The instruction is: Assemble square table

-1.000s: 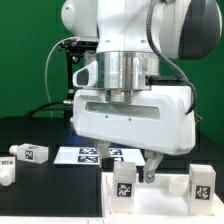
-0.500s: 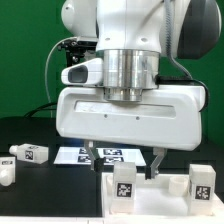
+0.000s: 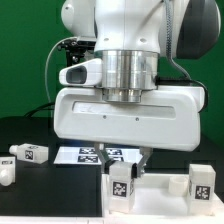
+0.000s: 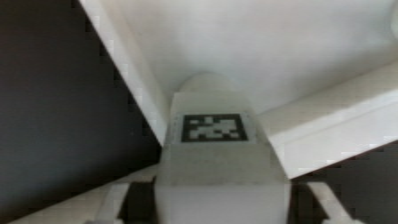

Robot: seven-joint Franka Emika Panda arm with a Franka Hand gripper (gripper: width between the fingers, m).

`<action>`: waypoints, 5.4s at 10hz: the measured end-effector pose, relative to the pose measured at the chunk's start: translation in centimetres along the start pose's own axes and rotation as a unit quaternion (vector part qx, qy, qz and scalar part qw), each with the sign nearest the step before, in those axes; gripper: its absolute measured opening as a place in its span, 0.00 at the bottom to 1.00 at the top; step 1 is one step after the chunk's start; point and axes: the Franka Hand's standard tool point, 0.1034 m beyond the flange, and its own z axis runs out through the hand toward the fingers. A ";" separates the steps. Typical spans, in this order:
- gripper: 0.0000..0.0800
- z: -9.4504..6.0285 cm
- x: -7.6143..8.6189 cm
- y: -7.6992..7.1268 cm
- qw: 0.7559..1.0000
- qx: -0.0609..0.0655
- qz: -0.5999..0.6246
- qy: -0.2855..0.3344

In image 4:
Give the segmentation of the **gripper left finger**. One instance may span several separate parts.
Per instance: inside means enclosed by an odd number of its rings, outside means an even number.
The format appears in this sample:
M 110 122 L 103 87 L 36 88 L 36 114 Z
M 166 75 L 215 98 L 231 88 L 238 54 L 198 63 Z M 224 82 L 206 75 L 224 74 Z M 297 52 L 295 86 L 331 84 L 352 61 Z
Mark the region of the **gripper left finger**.
M 153 182 L 112 185 L 94 218 L 86 224 L 158 224 Z

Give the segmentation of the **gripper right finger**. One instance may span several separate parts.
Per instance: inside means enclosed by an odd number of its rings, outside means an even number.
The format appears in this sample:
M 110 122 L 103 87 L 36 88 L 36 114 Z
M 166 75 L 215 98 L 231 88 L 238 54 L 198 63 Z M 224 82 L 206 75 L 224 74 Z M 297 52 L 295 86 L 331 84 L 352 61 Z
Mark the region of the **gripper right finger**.
M 308 181 L 293 185 L 290 224 L 365 224 L 352 217 L 325 182 Z

